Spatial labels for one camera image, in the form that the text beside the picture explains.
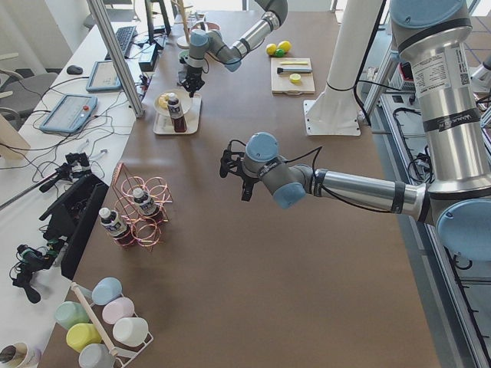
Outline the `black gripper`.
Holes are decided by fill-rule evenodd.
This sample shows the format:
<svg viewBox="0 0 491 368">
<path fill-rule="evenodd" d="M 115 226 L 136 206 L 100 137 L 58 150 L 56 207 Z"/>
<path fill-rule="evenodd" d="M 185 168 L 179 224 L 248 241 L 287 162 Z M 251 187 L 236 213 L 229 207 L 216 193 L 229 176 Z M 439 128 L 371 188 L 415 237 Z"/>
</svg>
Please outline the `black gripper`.
<svg viewBox="0 0 491 368">
<path fill-rule="evenodd" d="M 186 91 L 189 91 L 191 97 L 205 84 L 202 79 L 203 68 L 187 66 L 186 79 L 183 80 L 182 85 Z"/>
<path fill-rule="evenodd" d="M 252 190 L 253 186 L 255 185 L 255 180 L 253 178 L 244 178 L 242 184 L 242 194 L 241 194 L 241 200 L 242 201 L 247 201 L 252 198 Z"/>
</svg>

